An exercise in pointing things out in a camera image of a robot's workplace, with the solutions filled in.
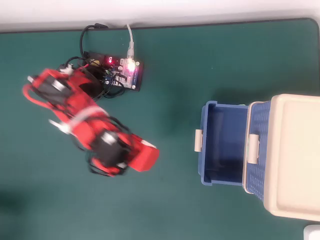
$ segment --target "white object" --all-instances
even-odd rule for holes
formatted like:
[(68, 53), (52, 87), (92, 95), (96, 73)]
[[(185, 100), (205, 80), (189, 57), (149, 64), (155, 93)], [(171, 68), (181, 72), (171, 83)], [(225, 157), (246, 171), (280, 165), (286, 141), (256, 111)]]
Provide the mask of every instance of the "white object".
[(257, 164), (259, 157), (259, 135), (249, 134), (247, 151), (247, 163)]
[(320, 240), (320, 225), (309, 225), (303, 230), (303, 240)]
[(128, 48), (128, 52), (126, 54), (126, 58), (127, 59), (133, 59), (135, 56), (135, 51), (134, 51), (134, 38), (132, 36), (132, 31), (131, 31), (131, 27), (129, 26), (129, 24), (126, 25), (126, 27), (128, 28), (129, 31), (129, 35), (130, 35), (130, 42), (129, 42), (129, 48)]
[(102, 112), (102, 113), (106, 114), (107, 116), (109, 116), (109, 114), (103, 108), (101, 108), (99, 106), (89, 106), (89, 107), (82, 109), (80, 112), (78, 112), (73, 118), (71, 118), (69, 120), (69, 122), (62, 121), (60, 123), (57, 123), (57, 122), (49, 119), (49, 123), (51, 123), (52, 125), (59, 128), (59, 130), (62, 131), (63, 133), (70, 134), (78, 124), (80, 124), (85, 119), (90, 117), (90, 115), (95, 114), (95, 113), (99, 113), (99, 112)]
[(32, 76), (28, 76), (26, 79), (27, 79), (30, 83), (32, 83), (32, 82), (34, 81), (34, 78), (33, 78)]
[(117, 141), (117, 139), (108, 132), (105, 132), (101, 138), (104, 142), (106, 142), (109, 145), (112, 145)]
[(203, 131), (201, 129), (195, 130), (195, 137), (194, 137), (194, 151), (201, 152), (202, 150), (202, 138), (203, 138)]
[(66, 68), (60, 69), (60, 73), (68, 74), (69, 76), (74, 72), (74, 69), (72, 68), (71, 64), (68, 64)]
[[(248, 108), (248, 120), (253, 104)], [(244, 161), (242, 185), (248, 192), (246, 167)], [(320, 97), (274, 96), (268, 120), (264, 207), (275, 216), (320, 221), (319, 183)]]
[(65, 85), (63, 85), (61, 82), (59, 82), (58, 80), (54, 80), (53, 83), (52, 83), (52, 86), (57, 89), (58, 91), (62, 91), (63, 89), (66, 88)]

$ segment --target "red wire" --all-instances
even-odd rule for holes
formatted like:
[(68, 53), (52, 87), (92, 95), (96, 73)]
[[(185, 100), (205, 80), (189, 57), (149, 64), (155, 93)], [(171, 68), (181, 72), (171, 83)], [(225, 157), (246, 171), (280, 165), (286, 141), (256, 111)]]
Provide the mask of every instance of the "red wire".
[(32, 102), (34, 104), (37, 104), (37, 105), (39, 105), (41, 107), (44, 107), (46, 109), (51, 109), (46, 102), (38, 101), (38, 100), (30, 97), (30, 95), (29, 95), (29, 90), (30, 89), (31, 89), (31, 84), (26, 84), (22, 88), (22, 93), (23, 93), (23, 95), (25, 96), (26, 99), (28, 99), (30, 102)]

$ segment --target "plastic storage box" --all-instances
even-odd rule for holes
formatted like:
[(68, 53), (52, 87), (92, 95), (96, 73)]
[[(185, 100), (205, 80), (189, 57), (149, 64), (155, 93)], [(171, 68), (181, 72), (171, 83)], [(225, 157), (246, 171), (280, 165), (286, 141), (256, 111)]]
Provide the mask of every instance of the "plastic storage box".
[(242, 185), (248, 107), (208, 101), (202, 108), (194, 150), (204, 185)]
[(243, 188), (275, 216), (320, 221), (319, 123), (318, 96), (249, 105)]

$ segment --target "white latch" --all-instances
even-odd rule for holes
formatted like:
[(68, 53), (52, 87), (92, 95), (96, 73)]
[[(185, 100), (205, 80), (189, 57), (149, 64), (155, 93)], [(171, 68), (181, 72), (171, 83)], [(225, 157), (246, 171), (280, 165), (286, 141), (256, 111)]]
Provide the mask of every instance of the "white latch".
[(249, 164), (257, 164), (259, 158), (259, 135), (249, 134), (247, 141), (246, 162)]
[(201, 152), (202, 138), (203, 138), (203, 131), (201, 129), (196, 129), (195, 130), (195, 138), (194, 138), (194, 151), (195, 152)]

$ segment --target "white wall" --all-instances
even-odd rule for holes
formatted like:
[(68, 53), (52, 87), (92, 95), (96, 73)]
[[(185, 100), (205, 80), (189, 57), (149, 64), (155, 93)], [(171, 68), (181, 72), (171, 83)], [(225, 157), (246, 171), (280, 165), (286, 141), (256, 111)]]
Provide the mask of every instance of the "white wall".
[(0, 31), (186, 25), (310, 17), (320, 0), (1, 0)]

